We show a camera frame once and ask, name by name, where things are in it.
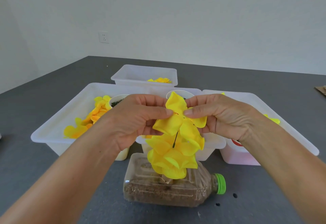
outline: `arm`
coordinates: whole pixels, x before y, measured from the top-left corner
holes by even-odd
[[[158,135],[153,119],[172,111],[166,99],[130,95],[78,138],[0,218],[0,223],[77,222],[120,151],[141,134]]]
[[[238,140],[267,170],[308,223],[326,220],[326,165],[250,105],[224,95],[186,100],[190,118],[208,116],[202,132]]]

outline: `bottle cap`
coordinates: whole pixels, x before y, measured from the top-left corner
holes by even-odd
[[[223,177],[222,174],[219,174],[219,173],[215,173],[214,174],[217,181],[218,181],[218,191],[217,191],[217,194],[224,194],[225,191],[226,191],[226,183],[225,183],[225,178]]]

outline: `electrical socket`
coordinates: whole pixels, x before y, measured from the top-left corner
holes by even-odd
[[[98,38],[99,38],[101,43],[108,43],[107,35],[108,35],[108,32],[99,31]]]

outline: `gray table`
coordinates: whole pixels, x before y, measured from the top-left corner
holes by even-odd
[[[326,84],[326,75],[88,56],[0,95],[0,215],[58,157],[46,144],[33,143],[32,132],[87,84],[114,83],[111,76],[124,64],[175,68],[179,87],[254,93],[311,141],[326,161],[326,98],[313,89]],[[131,146],[128,157],[134,152],[142,152],[139,144]],[[263,168],[229,165],[219,150],[203,164],[225,176],[227,191],[197,208],[125,201],[122,184],[128,162],[114,162],[79,223],[302,223]]]

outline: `hand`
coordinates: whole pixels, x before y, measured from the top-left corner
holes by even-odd
[[[189,118],[207,116],[202,133],[212,132],[226,138],[243,141],[260,120],[267,118],[252,106],[222,94],[198,95],[185,100],[188,107],[184,112]]]
[[[139,135],[161,135],[153,125],[156,119],[167,119],[173,114],[165,108],[166,101],[156,95],[128,95],[103,115],[90,131],[113,136],[120,150],[131,146]]]

